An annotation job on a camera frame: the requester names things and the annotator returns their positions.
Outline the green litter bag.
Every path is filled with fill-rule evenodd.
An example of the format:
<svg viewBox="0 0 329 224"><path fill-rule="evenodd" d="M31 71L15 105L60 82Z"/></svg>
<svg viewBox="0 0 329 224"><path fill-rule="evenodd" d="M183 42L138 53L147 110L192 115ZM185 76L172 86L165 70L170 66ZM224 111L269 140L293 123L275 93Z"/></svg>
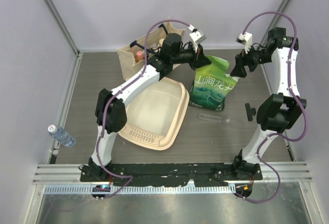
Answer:
<svg viewBox="0 0 329 224"><path fill-rule="evenodd" d="M229 62L207 55L210 65L196 69L195 78L189 90L189 105L214 111L223 111L226 95L233 90L239 78L226 71Z"/></svg>

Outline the black bag clip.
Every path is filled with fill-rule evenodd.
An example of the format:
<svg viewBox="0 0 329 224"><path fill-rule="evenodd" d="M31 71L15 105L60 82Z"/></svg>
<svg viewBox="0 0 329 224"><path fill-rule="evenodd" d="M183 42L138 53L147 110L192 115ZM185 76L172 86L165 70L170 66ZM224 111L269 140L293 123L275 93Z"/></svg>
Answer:
<svg viewBox="0 0 329 224"><path fill-rule="evenodd" d="M253 117L257 114L256 109L254 107L251 107L249 103L245 103L245 109L248 121L253 121Z"/></svg>

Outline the clear plastic scoop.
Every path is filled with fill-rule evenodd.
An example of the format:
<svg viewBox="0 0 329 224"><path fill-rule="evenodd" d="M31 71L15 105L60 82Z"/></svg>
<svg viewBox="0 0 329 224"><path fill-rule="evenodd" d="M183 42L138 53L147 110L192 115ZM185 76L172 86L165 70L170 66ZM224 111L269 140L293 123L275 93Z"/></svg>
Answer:
<svg viewBox="0 0 329 224"><path fill-rule="evenodd" d="M231 122L230 118L228 118L226 116L213 116L213 115L207 115L207 114L203 114L203 113L200 113L198 115L198 118L203 121L222 123L222 124L224 124L224 123L228 124Z"/></svg>

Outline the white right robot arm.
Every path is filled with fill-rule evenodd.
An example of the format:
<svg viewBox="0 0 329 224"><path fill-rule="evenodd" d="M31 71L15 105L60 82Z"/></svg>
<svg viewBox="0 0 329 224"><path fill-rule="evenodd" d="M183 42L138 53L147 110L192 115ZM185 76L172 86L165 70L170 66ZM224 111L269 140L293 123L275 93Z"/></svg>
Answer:
<svg viewBox="0 0 329 224"><path fill-rule="evenodd" d="M276 27L268 32L265 46L255 48L252 34L243 32L237 42L244 49L235 56L233 78L247 76L246 67L254 71L257 66L273 63L276 71L272 94L259 109L246 104L249 121L256 117L257 129L250 142L235 156L232 174L237 180L254 176L260 170L263 154L274 139L291 129L305 111L307 101L300 97L296 81L296 59L299 41L296 36L287 36L285 28Z"/></svg>

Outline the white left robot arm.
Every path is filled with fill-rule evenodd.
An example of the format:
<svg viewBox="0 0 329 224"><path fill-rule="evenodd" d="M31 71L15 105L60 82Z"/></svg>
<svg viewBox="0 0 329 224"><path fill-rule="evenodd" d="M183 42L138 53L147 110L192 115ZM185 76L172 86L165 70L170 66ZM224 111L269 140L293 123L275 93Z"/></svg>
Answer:
<svg viewBox="0 0 329 224"><path fill-rule="evenodd" d="M126 125L126 107L131 101L146 88L166 77L175 64L189 64L191 69L195 70L211 63L204 55L201 45L205 35L194 30L189 36L190 41L185 48L179 34L168 34L160 50L145 60L146 65L140 71L111 91L100 91L95 111L98 139L88 161L90 174L96 181L105 182L109 178L106 165L111 163L117 133Z"/></svg>

